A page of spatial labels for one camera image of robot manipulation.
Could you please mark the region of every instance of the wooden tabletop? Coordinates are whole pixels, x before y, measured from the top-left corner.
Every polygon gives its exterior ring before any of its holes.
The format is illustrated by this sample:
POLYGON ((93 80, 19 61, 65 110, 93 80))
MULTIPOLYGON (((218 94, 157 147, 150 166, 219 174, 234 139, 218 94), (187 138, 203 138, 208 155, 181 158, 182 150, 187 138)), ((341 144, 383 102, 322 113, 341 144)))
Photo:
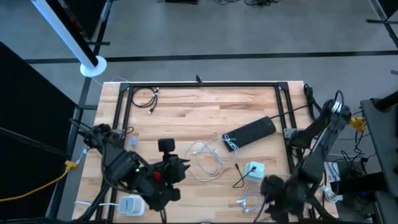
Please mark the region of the wooden tabletop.
MULTIPOLYGON (((290 95, 293 107, 305 105, 303 82, 289 82, 290 95)), ((105 83, 101 92, 95 124, 108 123, 112 125, 116 100, 118 98, 119 83, 105 83)), ((287 111, 285 97, 282 93, 284 111, 287 111)), ((138 91, 134 95, 136 103, 146 103, 152 97, 149 90, 138 91)), ((124 95, 121 119, 123 121, 124 107, 127 94, 124 95)), ((161 138, 175 139, 175 154, 184 157, 185 151, 195 141, 208 141, 220 138, 222 134, 240 126, 253 122, 265 116, 278 114, 275 99, 275 90, 270 87, 200 87, 200 88, 160 88, 159 102, 155 111, 148 114, 148 108, 132 106, 129 116, 129 126, 134 127, 134 135, 139 138, 139 144, 134 149, 149 163, 161 161, 162 154, 158 152, 157 140, 161 138)), ((295 111, 298 128, 306 128, 311 120, 306 108, 295 111)), ((241 171, 250 161, 265 165, 266 175, 277 174, 286 179, 289 176, 287 157, 282 137, 280 119, 273 122, 277 132, 242 147, 236 160, 226 165, 221 177, 210 182, 199 182, 191 172, 187 171, 187 178, 175 184, 181 190, 181 199, 178 202, 169 202, 166 206, 168 222, 252 222, 256 213, 243 213, 240 204, 236 203, 247 186, 250 190, 259 190, 257 184, 245 182, 240 189, 232 189, 232 185, 240 176, 234 167, 238 163, 241 171)), ((217 149, 221 160, 228 161, 233 153, 228 152, 221 140, 213 141, 211 148, 217 149)), ((202 143, 195 144, 188 151, 186 158, 191 159, 190 170, 197 176, 208 178, 192 152, 202 147, 202 143)), ((133 150, 126 141, 125 148, 133 150)), ((200 154, 200 162, 208 170, 215 168, 215 159, 211 154, 200 154)), ((83 175, 81 177, 77 200, 92 202, 100 190, 102 175, 100 170, 101 155, 96 150, 87 154, 83 175)), ((118 192, 118 199, 125 196, 118 192)), ((248 207, 257 204, 256 198, 248 198, 248 207)), ((86 205, 75 205, 73 218, 78 218, 87 208, 86 205)), ((336 206, 326 202, 325 208, 334 216, 338 216, 336 206)), ((106 218, 108 208, 104 208, 103 217, 106 218)), ((262 214, 259 220, 272 221, 268 214, 262 214)), ((142 217, 127 217, 120 215, 115 209, 114 222, 160 222, 157 212, 146 209, 142 217)))

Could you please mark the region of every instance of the white square adapter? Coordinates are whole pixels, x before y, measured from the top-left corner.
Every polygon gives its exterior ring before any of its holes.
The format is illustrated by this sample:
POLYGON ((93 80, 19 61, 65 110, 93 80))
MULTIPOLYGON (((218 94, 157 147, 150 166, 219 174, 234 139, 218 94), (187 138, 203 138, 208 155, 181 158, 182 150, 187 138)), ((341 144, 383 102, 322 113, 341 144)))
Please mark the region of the white square adapter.
POLYGON ((122 197, 119 202, 119 213, 127 216, 142 216, 145 212, 145 202, 139 195, 122 197))
POLYGON ((264 178, 265 169, 266 168, 264 164, 251 161, 244 166, 244 175, 250 172, 247 176, 245 176, 245 179, 253 182, 260 182, 264 178))

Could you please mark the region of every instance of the concrete floor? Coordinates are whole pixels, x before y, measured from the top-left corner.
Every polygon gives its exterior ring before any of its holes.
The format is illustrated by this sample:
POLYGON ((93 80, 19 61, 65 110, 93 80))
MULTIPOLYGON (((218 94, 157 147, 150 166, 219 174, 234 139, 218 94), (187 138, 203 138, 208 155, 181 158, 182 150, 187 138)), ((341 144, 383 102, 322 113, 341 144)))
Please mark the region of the concrete floor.
MULTIPOLYGON (((387 30, 364 0, 283 0, 269 7, 250 7, 243 1, 219 6, 201 0, 199 5, 166 4, 155 0, 115 1, 100 55, 104 57, 250 54, 281 52, 337 52, 397 50, 387 30)), ((0 2, 0 39, 24 59, 68 58, 73 54, 37 12, 30 1, 0 2)), ((314 87, 319 104, 333 97, 336 90, 345 94, 352 111, 359 102, 383 97, 396 91, 397 56, 273 58, 234 60, 191 60, 168 62, 109 63, 99 82, 114 77, 130 81, 186 81, 198 74, 204 80, 303 80, 314 87)), ((79 64, 32 65, 44 77, 77 102, 83 86, 79 64)), ((92 82, 88 104, 97 104, 101 87, 92 82)), ((84 114, 93 124, 95 112, 84 114)), ((353 138, 346 128, 342 138, 353 138)), ((74 157, 80 155, 82 142, 74 157)), ((354 142, 337 142, 332 153, 342 149, 353 154, 354 142)), ((370 138, 361 149, 374 153, 370 138)), ((371 158, 369 172, 380 170, 371 158)), ((69 220, 76 199, 81 169, 68 175, 59 218, 69 220)), ((348 211, 341 217, 353 219, 348 211)))

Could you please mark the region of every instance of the black panel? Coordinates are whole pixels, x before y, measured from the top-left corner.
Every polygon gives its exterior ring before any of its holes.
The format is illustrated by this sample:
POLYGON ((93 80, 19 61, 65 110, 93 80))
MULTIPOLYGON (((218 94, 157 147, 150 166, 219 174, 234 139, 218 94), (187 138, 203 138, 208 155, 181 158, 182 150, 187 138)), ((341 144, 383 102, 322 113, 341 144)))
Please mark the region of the black panel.
POLYGON ((363 100, 361 107, 389 193, 398 197, 398 174, 394 172, 395 166, 398 166, 396 153, 398 138, 395 122, 397 106, 393 106, 390 111, 380 112, 374 107, 372 100, 363 100))
MULTIPOLYGON (((0 127, 67 150, 75 104, 0 42, 0 127)), ((65 158, 0 135, 0 198, 24 194, 58 177, 65 158)), ((0 220, 43 217, 55 185, 0 203, 0 220)))
POLYGON ((91 39, 101 17, 106 0, 64 0, 69 10, 79 21, 80 27, 91 39))
POLYGON ((73 25, 73 22, 69 19, 67 13, 65 12, 61 4, 58 2, 58 0, 46 0, 46 2, 54 11, 54 13, 58 16, 62 24, 65 26, 70 35, 79 45, 83 53, 87 56, 88 60, 90 60, 90 62, 94 65, 94 67, 97 66, 98 59, 95 57, 93 51, 91 51, 90 47, 88 46, 84 38, 77 31, 76 27, 73 25))

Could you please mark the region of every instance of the metal bracket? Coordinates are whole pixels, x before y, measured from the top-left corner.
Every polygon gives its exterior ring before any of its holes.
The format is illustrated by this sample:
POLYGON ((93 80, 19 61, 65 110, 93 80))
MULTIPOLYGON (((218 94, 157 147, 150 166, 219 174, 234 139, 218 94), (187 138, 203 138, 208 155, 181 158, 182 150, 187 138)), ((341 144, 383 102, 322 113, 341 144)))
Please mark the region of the metal bracket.
POLYGON ((203 81, 201 80, 199 75, 197 75, 197 82, 198 82, 199 86, 203 86, 203 81))
POLYGON ((285 91, 289 91, 289 84, 287 84, 287 82, 278 82, 278 87, 285 91))
POLYGON ((290 138, 292 137, 293 133, 295 133, 296 131, 302 131, 304 129, 299 129, 299 128, 285 128, 284 129, 284 136, 285 138, 290 138))
POLYGON ((130 83, 120 83, 119 91, 124 92, 128 88, 130 88, 131 84, 130 83))

